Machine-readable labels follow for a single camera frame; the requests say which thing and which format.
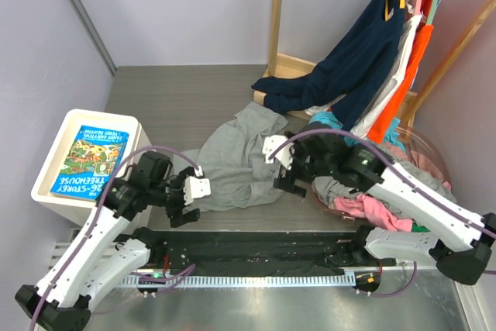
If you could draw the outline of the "grey t shirt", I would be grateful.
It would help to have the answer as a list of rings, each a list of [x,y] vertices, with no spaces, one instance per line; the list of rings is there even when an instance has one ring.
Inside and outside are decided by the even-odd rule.
[[[223,212],[277,201],[283,195],[273,187],[278,166],[267,164],[262,150],[264,140],[287,124],[282,115],[251,102],[200,148],[185,151],[186,157],[202,167],[211,185],[211,194],[195,200],[192,207]]]

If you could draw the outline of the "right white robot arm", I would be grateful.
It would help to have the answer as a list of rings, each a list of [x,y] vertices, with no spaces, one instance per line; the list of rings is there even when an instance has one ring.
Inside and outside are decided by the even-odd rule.
[[[486,272],[495,242],[495,215],[469,211],[433,191],[398,162],[366,140],[350,147],[347,131],[310,129],[290,138],[267,137],[263,155],[280,164],[274,187],[304,197],[296,181],[330,176],[398,207],[427,230],[424,233],[360,228],[350,256],[360,265],[372,260],[402,259],[436,266],[449,279],[474,285]]]

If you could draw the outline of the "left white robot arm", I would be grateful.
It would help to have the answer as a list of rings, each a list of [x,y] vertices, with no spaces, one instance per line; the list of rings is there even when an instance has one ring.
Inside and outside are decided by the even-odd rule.
[[[136,229],[103,264],[104,251],[148,206],[165,209],[173,227],[195,222],[198,209],[186,212],[194,200],[210,194],[202,167],[183,153],[188,167],[169,178],[169,147],[146,146],[122,159],[62,257],[35,285],[23,285],[15,300],[30,318],[30,329],[83,330],[102,299],[127,275],[142,266],[159,267],[164,240],[146,227]]]

